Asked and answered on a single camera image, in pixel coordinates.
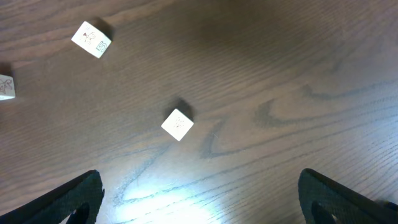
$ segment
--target printed symbol on die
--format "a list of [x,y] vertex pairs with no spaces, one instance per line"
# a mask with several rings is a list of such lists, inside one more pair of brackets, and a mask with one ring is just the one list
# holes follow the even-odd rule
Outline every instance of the printed symbol on die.
[[105,44],[103,41],[101,41],[101,42],[98,44],[98,46],[97,46],[96,49],[99,50],[100,52],[104,52],[105,49],[106,49],[106,44]]
[[175,120],[175,125],[174,125],[174,128],[181,128],[181,127],[183,127],[184,126],[184,120],[183,119],[181,119],[181,117],[178,117],[176,120]]
[[12,90],[11,86],[12,80],[0,80],[0,93],[6,94],[6,89]]
[[91,40],[95,38],[95,33],[90,33],[87,34],[86,32],[83,34],[83,36],[85,37],[85,43],[87,43],[88,45],[91,44]]

